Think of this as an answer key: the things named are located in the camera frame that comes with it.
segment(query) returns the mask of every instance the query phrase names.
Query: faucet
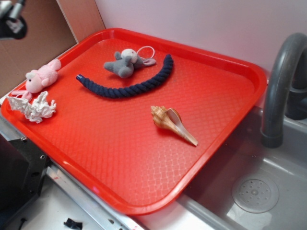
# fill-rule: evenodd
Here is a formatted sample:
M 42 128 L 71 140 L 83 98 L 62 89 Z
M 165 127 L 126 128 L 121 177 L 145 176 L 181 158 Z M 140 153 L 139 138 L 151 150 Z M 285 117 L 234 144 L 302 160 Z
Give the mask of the faucet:
M 261 142 L 268 148 L 283 143 L 283 118 L 307 118 L 307 36 L 290 35 L 275 60 L 261 124 Z

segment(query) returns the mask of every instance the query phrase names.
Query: gray sink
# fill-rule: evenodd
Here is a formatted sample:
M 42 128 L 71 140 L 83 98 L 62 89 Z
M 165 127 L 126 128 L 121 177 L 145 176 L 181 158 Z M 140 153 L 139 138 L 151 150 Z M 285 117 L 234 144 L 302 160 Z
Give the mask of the gray sink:
M 220 219 L 223 229 L 305 230 L 307 125 L 285 118 L 283 144 L 268 149 L 261 115 L 254 107 L 184 194 L 201 207 L 198 216 Z

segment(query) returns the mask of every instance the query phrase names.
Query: navy rope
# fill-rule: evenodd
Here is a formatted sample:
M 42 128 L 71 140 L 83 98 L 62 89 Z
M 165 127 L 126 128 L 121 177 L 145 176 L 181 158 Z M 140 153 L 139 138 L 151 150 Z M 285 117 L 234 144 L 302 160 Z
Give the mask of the navy rope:
M 173 69 L 174 61 L 170 54 L 166 55 L 163 61 L 163 67 L 159 73 L 157 73 L 151 79 L 142 82 L 141 84 L 131 85 L 125 88 L 107 88 L 102 85 L 99 85 L 89 78 L 84 77 L 83 75 L 79 74 L 76 79 L 81 82 L 81 84 L 89 89 L 90 91 L 96 93 L 97 95 L 107 97 L 107 98 L 125 98 L 125 97 L 132 97 L 144 92 L 148 92 L 160 85 L 162 85 L 166 79 L 168 78 L 169 74 Z

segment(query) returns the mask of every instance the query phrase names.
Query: pink plush toy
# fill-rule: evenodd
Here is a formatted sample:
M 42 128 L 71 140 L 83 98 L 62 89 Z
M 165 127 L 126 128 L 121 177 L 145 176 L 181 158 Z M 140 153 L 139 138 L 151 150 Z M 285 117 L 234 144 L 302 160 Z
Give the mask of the pink plush toy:
M 60 68 L 60 60 L 54 59 L 48 64 L 43 65 L 38 70 L 32 70 L 31 72 L 26 73 L 26 90 L 12 91 L 12 95 L 22 95 L 22 98 L 25 98 L 30 101 L 32 99 L 33 93 L 41 92 L 43 88 L 52 85 L 58 79 L 57 70 L 59 70 Z

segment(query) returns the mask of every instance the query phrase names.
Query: plastic tray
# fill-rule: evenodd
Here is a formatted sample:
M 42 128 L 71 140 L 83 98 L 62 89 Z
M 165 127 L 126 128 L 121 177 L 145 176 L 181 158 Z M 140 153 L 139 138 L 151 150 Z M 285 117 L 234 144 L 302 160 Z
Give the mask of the plastic tray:
M 128 79 L 103 68 L 115 60 L 115 51 L 142 46 L 156 50 L 155 66 L 136 70 Z M 141 56 L 150 55 L 144 52 Z M 174 60 L 168 80 L 135 97 L 106 99 L 76 80 L 82 74 L 106 87 L 130 86 L 158 73 L 166 54 Z M 129 215 L 159 210 L 176 199 L 267 83 L 251 63 L 123 29 L 98 32 L 60 60 L 58 81 L 45 88 L 47 99 L 57 103 L 51 118 L 32 123 L 12 111 L 7 100 L 2 114 L 64 170 Z M 25 89 L 24 83 L 16 89 Z M 156 127 L 152 105 L 175 108 L 198 146 Z

